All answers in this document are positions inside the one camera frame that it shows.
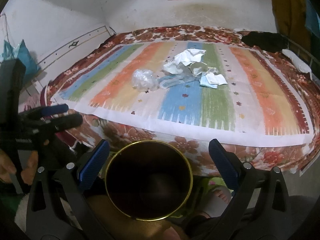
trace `hand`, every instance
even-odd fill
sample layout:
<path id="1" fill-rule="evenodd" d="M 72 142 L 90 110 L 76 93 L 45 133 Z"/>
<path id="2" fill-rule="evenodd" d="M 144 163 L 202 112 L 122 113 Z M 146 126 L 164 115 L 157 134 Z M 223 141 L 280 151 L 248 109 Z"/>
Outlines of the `hand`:
<path id="1" fill-rule="evenodd" d="M 27 167 L 21 172 L 24 183 L 31 185 L 38 167 L 38 152 L 32 151 L 27 161 Z M 5 183 L 12 183 L 10 174 L 16 174 L 17 169 L 9 156 L 0 149 L 0 180 Z"/>

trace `gray floor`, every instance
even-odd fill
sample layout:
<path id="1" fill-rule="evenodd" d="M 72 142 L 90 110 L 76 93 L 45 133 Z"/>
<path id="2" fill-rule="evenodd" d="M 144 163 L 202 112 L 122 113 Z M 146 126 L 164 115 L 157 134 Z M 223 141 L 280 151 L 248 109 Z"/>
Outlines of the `gray floor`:
<path id="1" fill-rule="evenodd" d="M 283 172 L 289 195 L 303 195 L 318 198 L 320 195 L 320 158 L 300 177 L 299 172 L 291 174 Z M 259 191 L 256 190 L 251 198 L 249 208 L 254 207 Z"/>

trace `blue stripe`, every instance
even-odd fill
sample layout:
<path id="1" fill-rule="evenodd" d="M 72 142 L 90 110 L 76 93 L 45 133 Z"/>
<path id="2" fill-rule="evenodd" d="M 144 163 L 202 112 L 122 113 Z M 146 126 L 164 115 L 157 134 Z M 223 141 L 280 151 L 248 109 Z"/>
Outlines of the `blue stripe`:
<path id="1" fill-rule="evenodd" d="M 132 45 L 126 45 L 123 48 L 116 51 L 114 54 L 112 54 L 109 58 L 105 59 L 103 62 L 101 62 L 98 66 L 96 66 L 93 70 L 89 71 L 88 73 L 82 75 L 80 78 L 77 79 L 70 87 L 68 87 L 66 90 L 61 91 L 59 95 L 67 100 L 73 92 L 75 92 L 82 83 L 84 83 L 87 79 L 94 76 L 96 73 L 98 73 L 103 68 L 107 67 L 110 62 L 116 60 L 122 53 L 124 53 L 127 49 L 129 49 Z"/>
<path id="2" fill-rule="evenodd" d="M 202 43 L 188 42 L 187 49 L 202 49 Z M 169 88 L 162 102 L 158 119 L 200 125 L 202 87 L 199 81 L 179 84 Z"/>

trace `striped bedspread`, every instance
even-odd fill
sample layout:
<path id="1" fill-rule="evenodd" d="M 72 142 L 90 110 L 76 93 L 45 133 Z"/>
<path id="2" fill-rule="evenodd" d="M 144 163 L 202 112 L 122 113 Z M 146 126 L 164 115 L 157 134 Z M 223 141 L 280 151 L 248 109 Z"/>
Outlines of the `striped bedspread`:
<path id="1" fill-rule="evenodd" d="M 211 89 L 194 81 L 141 93 L 132 88 L 136 69 L 167 78 L 162 66 L 188 48 L 205 49 L 202 61 L 228 84 Z M 309 144 L 314 137 L 308 109 L 281 71 L 258 50 L 223 43 L 119 44 L 70 75 L 52 98 L 84 114 L 197 141 L 284 147 Z"/>

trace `green stripe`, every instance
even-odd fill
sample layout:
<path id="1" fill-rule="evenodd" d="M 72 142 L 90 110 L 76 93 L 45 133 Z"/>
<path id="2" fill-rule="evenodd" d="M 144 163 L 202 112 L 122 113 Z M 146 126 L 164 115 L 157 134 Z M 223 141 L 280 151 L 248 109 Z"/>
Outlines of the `green stripe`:
<path id="1" fill-rule="evenodd" d="M 88 78 L 84 83 L 81 84 L 81 86 L 76 91 L 74 91 L 72 93 L 72 95 L 69 97 L 69 100 L 70 101 L 78 101 L 88 89 L 90 89 L 98 81 L 103 79 L 111 71 L 116 69 L 116 67 L 121 62 L 126 60 L 133 52 L 136 51 L 136 49 L 138 49 L 141 46 L 143 46 L 143 44 L 132 45 L 129 49 L 127 49 L 125 52 L 123 52 L 119 57 L 117 57 L 115 60 L 111 61 L 105 68 L 100 70 L 98 73 L 96 73 L 91 78 Z"/>
<path id="2" fill-rule="evenodd" d="M 202 49 L 206 50 L 206 53 L 203 55 L 203 62 L 207 63 L 210 67 L 216 67 L 219 70 L 219 74 L 226 77 L 215 44 L 203 44 Z M 229 130 L 229 124 L 230 130 L 235 130 L 235 110 L 230 93 L 228 85 L 218 86 L 217 89 L 203 88 L 202 126 L 207 126 L 209 122 L 209 127 L 215 128 L 217 122 L 217 129 L 222 129 L 223 121 L 224 130 Z"/>

